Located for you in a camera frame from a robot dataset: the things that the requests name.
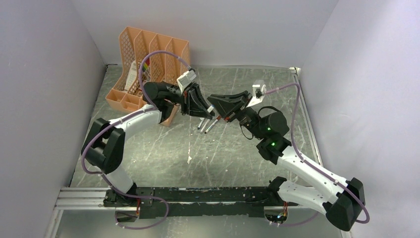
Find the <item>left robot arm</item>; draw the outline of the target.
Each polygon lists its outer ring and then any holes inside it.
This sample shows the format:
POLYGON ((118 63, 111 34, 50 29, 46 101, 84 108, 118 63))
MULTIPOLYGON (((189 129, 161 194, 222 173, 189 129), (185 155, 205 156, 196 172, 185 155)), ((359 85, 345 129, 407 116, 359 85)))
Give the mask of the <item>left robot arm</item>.
POLYGON ((206 103, 197 83, 186 87, 166 82, 147 82, 141 109, 123 117, 105 120, 100 118, 92 124, 81 151, 81 165, 86 173, 85 162, 97 167, 99 175, 119 190, 117 200, 124 206, 131 206, 137 200, 137 186, 122 167, 125 142, 151 126, 167 120, 174 106, 181 107, 183 115, 212 119, 214 106, 206 103))

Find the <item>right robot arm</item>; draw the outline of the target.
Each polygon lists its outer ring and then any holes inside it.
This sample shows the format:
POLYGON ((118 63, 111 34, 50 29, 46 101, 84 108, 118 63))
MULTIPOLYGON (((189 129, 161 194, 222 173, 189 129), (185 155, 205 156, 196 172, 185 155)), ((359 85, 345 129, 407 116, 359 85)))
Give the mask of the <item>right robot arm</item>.
POLYGON ((309 184, 305 187, 285 178, 274 179, 267 192, 272 205, 283 201, 303 205, 325 215, 336 228, 350 231, 366 204, 364 185, 359 179, 339 176, 296 150, 285 138, 290 129, 284 114, 271 106, 271 114, 260 116, 251 107, 254 98, 248 91, 211 94, 208 100, 226 122, 237 120, 259 140, 256 148, 263 159, 290 170, 309 184))

